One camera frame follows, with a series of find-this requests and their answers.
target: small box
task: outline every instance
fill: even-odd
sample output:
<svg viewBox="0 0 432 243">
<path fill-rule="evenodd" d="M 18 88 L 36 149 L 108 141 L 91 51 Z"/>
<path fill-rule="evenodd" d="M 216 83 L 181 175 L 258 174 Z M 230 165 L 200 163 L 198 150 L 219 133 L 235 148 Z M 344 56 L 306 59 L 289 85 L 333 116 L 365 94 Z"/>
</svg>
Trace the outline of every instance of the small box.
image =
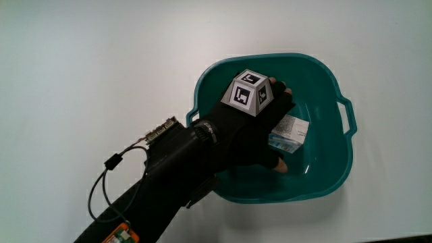
<svg viewBox="0 0 432 243">
<path fill-rule="evenodd" d="M 306 138 L 309 122 L 285 115 L 269 135 L 269 145 L 294 153 Z"/>
</svg>

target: black and white marker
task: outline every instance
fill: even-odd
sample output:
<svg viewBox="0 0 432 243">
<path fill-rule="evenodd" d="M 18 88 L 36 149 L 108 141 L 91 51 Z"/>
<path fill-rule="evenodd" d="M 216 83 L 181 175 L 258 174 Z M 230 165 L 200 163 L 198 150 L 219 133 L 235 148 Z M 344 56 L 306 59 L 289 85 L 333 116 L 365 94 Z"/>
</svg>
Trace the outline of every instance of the black and white marker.
<svg viewBox="0 0 432 243">
<path fill-rule="evenodd" d="M 222 102 L 257 116 L 273 100 L 270 85 L 268 77 L 244 70 L 232 80 Z"/>
</svg>

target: black sleeve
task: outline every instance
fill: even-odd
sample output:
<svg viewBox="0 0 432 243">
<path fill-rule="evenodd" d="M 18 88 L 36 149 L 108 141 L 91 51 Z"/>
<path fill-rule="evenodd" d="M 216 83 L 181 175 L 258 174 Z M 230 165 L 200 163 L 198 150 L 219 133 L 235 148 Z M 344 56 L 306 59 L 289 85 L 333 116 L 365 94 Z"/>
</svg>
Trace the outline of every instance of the black sleeve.
<svg viewBox="0 0 432 243">
<path fill-rule="evenodd" d="M 178 186 L 156 185 L 150 180 L 143 179 L 118 198 L 113 204 L 114 207 L 123 211 L 141 182 L 143 184 L 139 188 L 140 192 L 124 215 L 140 237 L 140 242 L 156 242 L 184 204 L 185 198 Z M 115 216 L 111 209 L 107 209 L 98 219 L 110 219 Z M 120 223 L 121 219 L 113 223 L 94 221 L 75 242 L 102 242 Z"/>
</svg>

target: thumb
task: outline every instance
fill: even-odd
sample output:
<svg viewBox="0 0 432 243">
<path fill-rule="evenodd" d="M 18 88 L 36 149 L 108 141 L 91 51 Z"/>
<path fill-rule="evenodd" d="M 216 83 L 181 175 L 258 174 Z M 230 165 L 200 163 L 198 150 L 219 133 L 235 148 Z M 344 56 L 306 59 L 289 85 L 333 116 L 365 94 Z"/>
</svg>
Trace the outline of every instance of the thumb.
<svg viewBox="0 0 432 243">
<path fill-rule="evenodd" d="M 279 158 L 279 162 L 277 163 L 276 167 L 274 167 L 273 169 L 280 173 L 288 172 L 288 167 L 286 166 L 285 162 L 281 158 Z"/>
</svg>

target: teal plastic basin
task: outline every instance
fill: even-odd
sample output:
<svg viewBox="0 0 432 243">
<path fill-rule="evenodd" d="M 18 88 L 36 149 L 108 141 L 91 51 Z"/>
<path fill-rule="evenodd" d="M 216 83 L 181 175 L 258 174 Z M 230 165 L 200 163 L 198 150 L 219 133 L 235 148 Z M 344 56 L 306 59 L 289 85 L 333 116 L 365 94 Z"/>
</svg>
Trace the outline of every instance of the teal plastic basin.
<svg viewBox="0 0 432 243">
<path fill-rule="evenodd" d="M 325 196 L 338 189 L 351 170 L 356 120 L 335 76 L 313 57 L 298 53 L 251 55 L 213 64 L 196 84 L 187 124 L 197 113 L 206 115 L 233 76 L 245 69 L 273 76 L 292 89 L 297 106 L 288 114 L 310 122 L 308 133 L 293 154 L 279 150 L 288 166 L 286 174 L 260 165 L 233 167 L 217 174 L 221 183 L 214 191 L 235 203 L 280 203 Z M 346 133 L 338 102 L 346 108 L 350 126 Z"/>
</svg>

